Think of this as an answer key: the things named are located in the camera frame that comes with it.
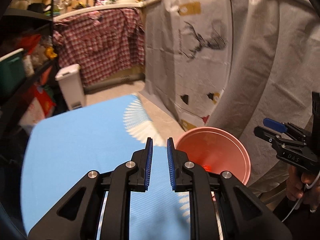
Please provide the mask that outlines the person's right hand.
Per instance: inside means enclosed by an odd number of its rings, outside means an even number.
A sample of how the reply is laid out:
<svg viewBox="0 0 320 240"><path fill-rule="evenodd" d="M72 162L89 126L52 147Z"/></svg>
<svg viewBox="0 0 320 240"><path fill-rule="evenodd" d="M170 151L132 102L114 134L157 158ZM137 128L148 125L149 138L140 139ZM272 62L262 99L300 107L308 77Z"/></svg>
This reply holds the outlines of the person's right hand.
<svg viewBox="0 0 320 240"><path fill-rule="evenodd" d="M304 185L311 186L317 176L310 173L303 173L299 176L297 168L294 166L289 166L288 172L289 177L286 180L287 198L291 201L302 199L305 204L314 206L312 209L317 209L317 206L319 206L319 179L308 192L303 191Z"/></svg>

